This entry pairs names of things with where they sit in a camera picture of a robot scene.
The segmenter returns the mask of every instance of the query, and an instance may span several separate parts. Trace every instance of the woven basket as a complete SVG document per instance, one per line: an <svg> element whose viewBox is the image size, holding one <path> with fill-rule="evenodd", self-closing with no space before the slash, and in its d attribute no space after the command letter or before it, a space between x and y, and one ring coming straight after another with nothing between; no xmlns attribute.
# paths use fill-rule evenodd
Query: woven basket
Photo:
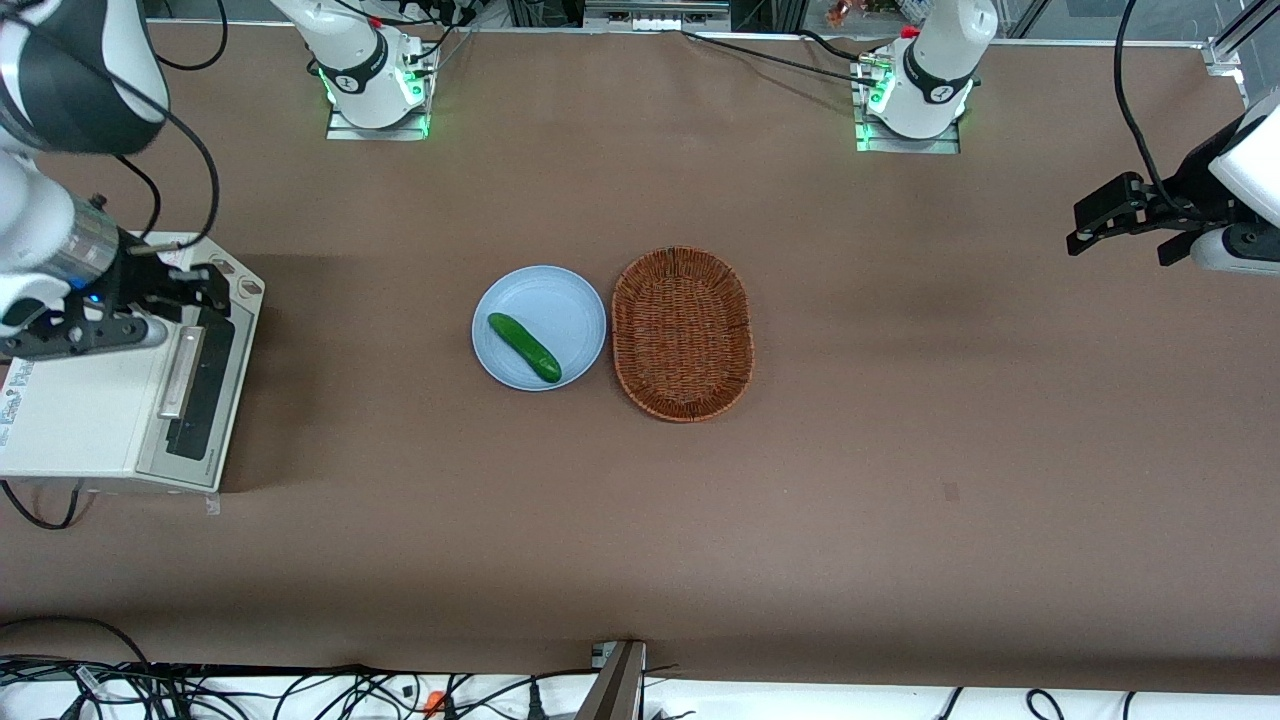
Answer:
<svg viewBox="0 0 1280 720"><path fill-rule="evenodd" d="M732 268L695 247L664 247L613 288L613 366L645 411L676 423L728 410L751 382L746 291Z"/></svg>

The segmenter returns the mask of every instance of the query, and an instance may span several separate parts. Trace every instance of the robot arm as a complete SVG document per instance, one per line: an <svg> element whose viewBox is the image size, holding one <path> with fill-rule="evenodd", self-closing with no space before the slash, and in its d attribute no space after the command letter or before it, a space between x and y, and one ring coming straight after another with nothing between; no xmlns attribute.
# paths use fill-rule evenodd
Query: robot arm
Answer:
<svg viewBox="0 0 1280 720"><path fill-rule="evenodd" d="M1280 90L1192 150L1164 181L1179 208L1134 172L1075 204L1066 238L1079 255L1117 234L1178 229L1158 247L1161 265L1192 258L1211 270L1280 275Z"/></svg>
<svg viewBox="0 0 1280 720"><path fill-rule="evenodd" d="M394 124L425 101L422 41L332 0L271 0L302 33L329 97L353 126Z"/></svg>
<svg viewBox="0 0 1280 720"><path fill-rule="evenodd" d="M920 35L878 51L892 56L891 77L868 110L897 135L927 140L964 113L973 70L1000 24L991 0L938 0Z"/></svg>
<svg viewBox="0 0 1280 720"><path fill-rule="evenodd" d="M330 99L352 124L385 127L424 101L429 53L416 37L332 0L273 3L297 24ZM41 151L137 152L160 132L165 117L156 106L168 104L138 0L0 0L5 352L55 357L123 350L161 341L157 319L178 322L183 307L229 313L220 273L177 270L140 252L142 241L102 211L102 200L72 195L32 160Z"/></svg>
<svg viewBox="0 0 1280 720"><path fill-rule="evenodd" d="M45 0L20 15L168 108L169 88L137 0ZM0 150L127 155L146 147L163 124L132 92L26 27L0 23Z"/></svg>

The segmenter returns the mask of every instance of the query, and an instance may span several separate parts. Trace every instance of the green cucumber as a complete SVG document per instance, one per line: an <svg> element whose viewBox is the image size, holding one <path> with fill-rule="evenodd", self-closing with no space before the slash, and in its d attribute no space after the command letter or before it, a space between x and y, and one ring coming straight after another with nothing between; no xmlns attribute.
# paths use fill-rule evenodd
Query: green cucumber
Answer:
<svg viewBox="0 0 1280 720"><path fill-rule="evenodd" d="M521 325L511 315L489 313L489 327L518 352L525 359L525 363L529 363L529 366L538 373L539 378L549 383L559 382L561 369L559 363L556 361L556 356L543 343L538 342L538 338L529 334L525 325Z"/></svg>

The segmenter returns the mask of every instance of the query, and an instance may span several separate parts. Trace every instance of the white device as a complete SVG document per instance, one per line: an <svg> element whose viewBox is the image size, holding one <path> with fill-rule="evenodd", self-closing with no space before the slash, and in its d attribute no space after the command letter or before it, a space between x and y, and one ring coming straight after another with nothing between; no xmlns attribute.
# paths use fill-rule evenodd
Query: white device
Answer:
<svg viewBox="0 0 1280 720"><path fill-rule="evenodd" d="M892 56L867 110L902 137L942 135L964 113L978 67L998 27L991 0L937 0L914 38L902 37L876 51Z"/></svg>
<svg viewBox="0 0 1280 720"><path fill-rule="evenodd" d="M230 316L202 324L187 307L151 347L15 359L0 397L0 477L90 492L219 489L265 284L211 240L163 259L216 266L232 287Z"/></svg>
<svg viewBox="0 0 1280 720"><path fill-rule="evenodd" d="M330 0L271 0L302 33L329 99L351 124L384 128L426 100L422 41Z"/></svg>

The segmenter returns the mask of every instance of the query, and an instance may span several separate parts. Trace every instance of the plate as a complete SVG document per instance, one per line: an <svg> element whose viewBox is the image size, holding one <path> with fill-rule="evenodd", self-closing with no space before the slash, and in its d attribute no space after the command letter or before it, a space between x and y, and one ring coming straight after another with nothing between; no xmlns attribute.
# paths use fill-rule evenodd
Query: plate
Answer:
<svg viewBox="0 0 1280 720"><path fill-rule="evenodd" d="M561 365L558 383L538 377L498 333L489 314L515 318ZM604 347L604 302L581 275L554 265L521 268L485 291L471 318L471 346L498 382L530 392L556 389L585 373Z"/></svg>

